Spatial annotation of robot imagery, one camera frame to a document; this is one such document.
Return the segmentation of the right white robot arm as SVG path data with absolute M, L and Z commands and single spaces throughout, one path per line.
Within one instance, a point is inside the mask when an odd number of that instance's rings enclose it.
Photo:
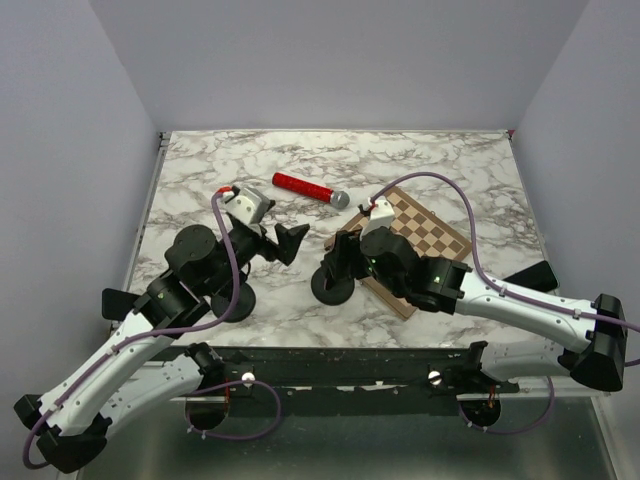
M 628 333 L 614 296 L 561 298 L 500 281 L 462 262 L 421 256 L 386 227 L 338 232 L 311 290 L 321 303 L 340 305 L 363 278 L 422 311 L 482 317 L 538 335 L 536 341 L 486 345 L 464 362 L 460 379 L 471 391 L 526 376 L 568 376 L 603 392 L 623 387 Z

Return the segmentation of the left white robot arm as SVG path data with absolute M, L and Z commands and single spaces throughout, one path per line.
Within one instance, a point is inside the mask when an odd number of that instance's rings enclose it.
M 246 318 L 241 269 L 255 256 L 283 265 L 294 261 L 310 227 L 277 224 L 276 237 L 269 238 L 261 221 L 273 205 L 260 196 L 218 191 L 211 199 L 217 232 L 200 224 L 182 229 L 165 253 L 166 271 L 143 294 L 104 290 L 104 315 L 121 321 L 115 333 L 55 388 L 14 405 L 29 430 L 22 453 L 27 469 L 73 473 L 140 408 L 220 387 L 219 361 L 206 345 L 188 348 L 142 381 L 130 378 L 182 335 Z

